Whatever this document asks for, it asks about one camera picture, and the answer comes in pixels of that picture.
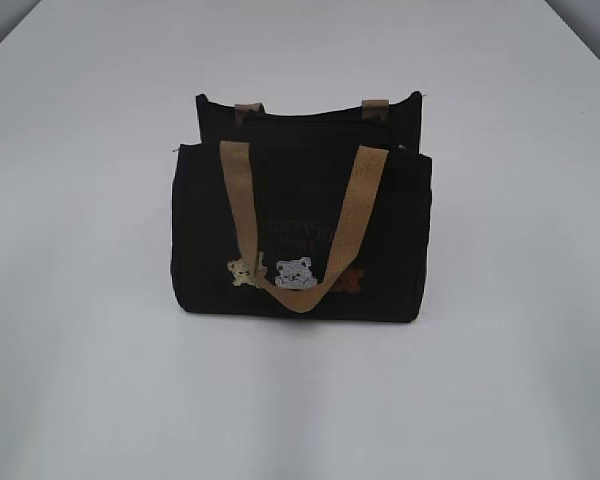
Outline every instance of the black tote bag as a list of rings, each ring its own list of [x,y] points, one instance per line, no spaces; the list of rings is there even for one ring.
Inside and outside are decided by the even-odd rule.
[[[181,307],[305,319],[416,318],[431,159],[392,147],[382,130],[370,132],[372,147],[385,148],[352,144],[351,137],[182,145],[171,261]]]
[[[271,115],[265,113],[260,103],[229,107],[210,102],[203,94],[196,97],[196,108],[202,143],[251,141],[249,129],[256,128],[268,130],[269,140],[275,141],[279,130],[310,125],[316,128],[337,125],[339,131],[348,128],[351,140],[366,123],[384,128],[390,142],[404,150],[418,153],[420,148],[422,94],[417,91],[396,104],[386,100],[363,100],[360,107],[313,115]]]

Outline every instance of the bag handle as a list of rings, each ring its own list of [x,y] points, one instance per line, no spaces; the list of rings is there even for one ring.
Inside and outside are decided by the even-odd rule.
[[[236,103],[233,107],[236,112],[236,125],[241,127],[244,117],[251,111],[254,112],[264,112],[264,107],[262,103]]]
[[[380,117],[386,120],[389,115],[389,100],[363,100],[362,119]]]
[[[256,285],[265,289],[289,310],[305,313],[313,309],[358,256],[388,153],[387,150],[378,148],[358,147],[324,279],[306,290],[288,290],[271,284],[265,278],[267,269],[259,266],[258,226],[249,144],[220,142],[220,161],[236,227],[238,247]]]

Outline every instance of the bear face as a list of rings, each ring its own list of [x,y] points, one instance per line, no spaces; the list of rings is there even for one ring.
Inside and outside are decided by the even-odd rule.
[[[258,254],[259,268],[262,268],[262,257],[263,253]],[[261,288],[256,285],[253,280],[253,276],[249,273],[247,265],[244,263],[244,259],[233,260],[227,262],[227,269],[233,273],[233,286],[239,287],[240,285],[251,285],[252,287]]]
[[[311,258],[302,257],[299,260],[279,261],[276,263],[278,276],[276,286],[290,290],[304,290],[315,287],[318,280],[314,278],[309,267]]]

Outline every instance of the white table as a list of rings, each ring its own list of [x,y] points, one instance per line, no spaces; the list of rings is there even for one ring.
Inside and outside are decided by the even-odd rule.
[[[192,98],[421,89],[411,325],[169,278]],[[0,46],[0,480],[600,479],[600,63],[540,0],[44,0]]]

